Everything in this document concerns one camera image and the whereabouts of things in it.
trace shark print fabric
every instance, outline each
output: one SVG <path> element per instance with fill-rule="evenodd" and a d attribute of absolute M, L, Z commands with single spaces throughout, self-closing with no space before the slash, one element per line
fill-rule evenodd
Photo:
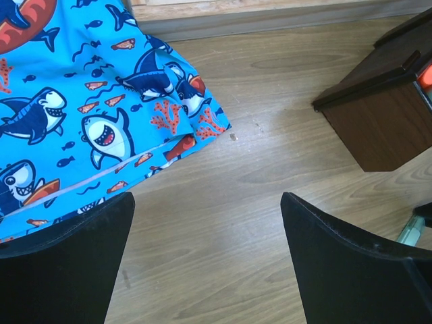
<path fill-rule="evenodd" d="M 0 243 L 88 212 L 230 127 L 120 0 L 0 1 Z"/>

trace green object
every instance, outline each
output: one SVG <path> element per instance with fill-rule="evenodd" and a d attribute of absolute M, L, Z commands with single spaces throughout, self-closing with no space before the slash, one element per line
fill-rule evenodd
<path fill-rule="evenodd" d="M 416 246 L 425 229 L 425 225 L 426 223 L 423 217 L 414 216 L 405 225 L 405 228 L 396 241 L 405 245 Z"/>

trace wooden lid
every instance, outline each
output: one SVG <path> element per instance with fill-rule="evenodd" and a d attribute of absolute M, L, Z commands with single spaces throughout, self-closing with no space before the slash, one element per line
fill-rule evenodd
<path fill-rule="evenodd" d="M 432 9 L 390 30 L 339 84 L 313 102 L 315 110 L 351 100 L 398 82 L 413 82 L 432 59 Z"/>

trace brown wooden box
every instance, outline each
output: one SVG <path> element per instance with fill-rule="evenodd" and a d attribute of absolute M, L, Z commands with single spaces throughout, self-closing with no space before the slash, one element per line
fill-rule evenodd
<path fill-rule="evenodd" d="M 389 31 L 314 102 L 365 171 L 393 171 L 432 146 L 432 102 L 417 80 L 432 63 L 432 9 Z"/>

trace laminate flooring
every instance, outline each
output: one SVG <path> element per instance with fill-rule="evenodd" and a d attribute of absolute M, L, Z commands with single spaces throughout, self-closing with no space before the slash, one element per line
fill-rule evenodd
<path fill-rule="evenodd" d="M 407 17 L 172 43 L 233 128 L 133 189 L 108 324 L 305 324 L 284 191 L 396 239 L 432 201 L 432 150 L 364 173 L 311 101 Z M 430 240 L 422 240 L 432 248 Z"/>

